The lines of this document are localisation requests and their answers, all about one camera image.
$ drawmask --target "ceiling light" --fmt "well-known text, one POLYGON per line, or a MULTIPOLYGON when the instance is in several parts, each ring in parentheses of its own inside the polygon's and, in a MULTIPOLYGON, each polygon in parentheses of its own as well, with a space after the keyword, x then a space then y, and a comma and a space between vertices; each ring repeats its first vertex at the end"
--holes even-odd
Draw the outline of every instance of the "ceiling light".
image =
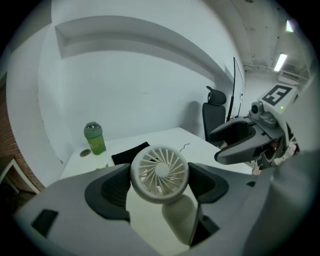
POLYGON ((286 31, 293 32, 294 30, 291 27, 289 20, 286 21, 286 31))
POLYGON ((282 65, 285 63, 286 58, 288 55, 281 53, 280 57, 278 59, 277 64, 275 65, 274 71, 279 71, 282 67, 282 65))

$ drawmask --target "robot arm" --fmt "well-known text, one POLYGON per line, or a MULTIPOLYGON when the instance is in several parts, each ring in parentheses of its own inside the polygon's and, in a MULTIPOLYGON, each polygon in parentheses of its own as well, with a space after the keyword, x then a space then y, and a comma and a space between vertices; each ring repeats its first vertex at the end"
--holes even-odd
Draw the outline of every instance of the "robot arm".
POLYGON ((298 96, 297 88, 275 84, 253 102, 249 114, 220 125, 209 136, 209 142, 225 141, 228 146, 215 154, 217 162, 237 164, 264 158, 271 163, 280 158, 292 139, 284 113, 298 96))

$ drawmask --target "white table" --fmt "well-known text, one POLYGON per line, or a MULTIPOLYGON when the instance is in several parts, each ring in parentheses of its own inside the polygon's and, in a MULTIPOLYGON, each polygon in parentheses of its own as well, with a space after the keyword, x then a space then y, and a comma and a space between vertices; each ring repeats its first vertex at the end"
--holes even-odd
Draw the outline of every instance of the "white table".
MULTIPOLYGON (((244 164, 223 165, 215 161, 215 153, 219 149, 205 140, 191 134, 182 128, 174 128, 159 132, 143 134, 105 142, 106 151, 101 155, 92 153, 80 157, 80 152, 89 148, 83 145, 77 148, 68 161, 61 175, 61 179, 103 168, 106 164, 114 166, 112 155, 134 148, 144 142, 150 145, 167 145, 181 150, 187 162, 201 163, 233 172, 251 174, 252 169, 244 164)), ((184 194, 192 199, 195 207, 198 203, 187 186, 184 194)), ((162 216, 162 205, 149 203, 140 198, 132 188, 127 194, 126 209, 130 212, 130 226, 156 251, 162 255, 174 255, 189 249, 174 235, 162 216)))

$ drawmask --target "white wall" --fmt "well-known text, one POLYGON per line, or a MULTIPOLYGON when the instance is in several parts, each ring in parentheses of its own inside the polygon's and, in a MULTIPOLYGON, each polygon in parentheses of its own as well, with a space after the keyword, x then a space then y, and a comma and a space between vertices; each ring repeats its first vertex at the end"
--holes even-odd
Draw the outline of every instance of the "white wall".
MULTIPOLYGON (((48 8, 44 12, 48 17, 48 8)), ((90 121, 102 124, 106 140, 179 126, 204 138, 205 87, 231 93, 232 81, 223 71, 233 74, 233 57, 242 67, 227 29, 201 0, 54 0, 51 17, 45 32, 41 29, 15 46, 7 87, 18 146, 45 186, 60 177, 74 147, 85 143, 83 127, 90 121), (63 58, 56 26, 94 16, 123 16, 156 24, 195 45, 203 53, 202 60, 209 58, 212 67, 217 67, 213 70, 222 72, 211 79, 190 68, 196 62, 186 66, 170 61, 170 50, 161 45, 158 53, 166 57, 107 49, 63 58)))
POLYGON ((244 100, 241 103, 239 116, 246 116, 251 109, 251 103, 278 83, 277 74, 272 72, 247 72, 245 73, 244 100))
POLYGON ((47 137, 65 167, 74 147, 63 109, 65 90, 69 87, 64 83, 63 68, 55 27, 50 24, 39 60, 38 100, 47 137))
MULTIPOLYGON (((59 25, 80 18, 124 16, 148 21, 178 33, 188 42, 195 44, 223 71, 234 73, 233 57, 236 57, 243 72, 231 36, 216 14, 200 0, 96 0, 94 3, 84 0, 54 0, 51 16, 52 25, 58 26, 67 39, 75 36, 72 34, 81 34, 79 28, 70 30, 64 26, 63 30, 59 25)), ((98 27, 100 33, 106 30, 101 22, 98 27)), ((47 35, 48 38, 52 37, 49 34, 53 35, 53 31, 49 30, 47 35)), ((102 40, 102 36, 97 36, 100 40, 98 45, 109 44, 109 41, 102 40)), ((66 122, 74 147, 86 143, 83 128, 90 121, 102 125, 105 140, 179 126, 204 138, 201 108, 207 100, 208 91, 205 87, 211 86, 230 94, 232 92, 233 80, 229 80, 229 84, 218 79, 214 82, 207 76, 170 61, 168 56, 174 54, 160 49, 161 47, 156 50, 157 55, 132 52, 131 48, 117 51, 104 46, 103 51, 96 49, 80 52, 75 56, 64 56, 63 50, 73 47, 75 42, 78 43, 70 40, 60 51, 61 59, 55 62, 55 57, 51 57, 50 61, 44 57, 47 55, 46 58, 49 58, 49 49, 51 52, 56 51, 57 43, 54 42, 53 45, 53 41, 52 37, 44 42, 40 64, 46 62, 46 68, 40 67, 39 72, 47 70, 52 77, 59 78, 56 84, 52 79, 47 79, 44 84, 39 81, 39 101, 49 140, 60 159, 68 158, 66 148, 69 143, 64 139, 65 136, 54 132, 51 124, 57 120, 54 117, 61 114, 58 120, 66 122), (58 62, 63 73, 57 70, 58 62)))
POLYGON ((6 102, 13 135, 25 161, 46 187, 63 172, 48 140, 38 101, 39 61, 48 28, 37 31, 11 54, 6 80, 6 102))
POLYGON ((107 51, 64 62, 64 109, 74 145, 95 121, 105 140, 183 127, 204 138, 202 104, 212 81, 150 55, 107 51))

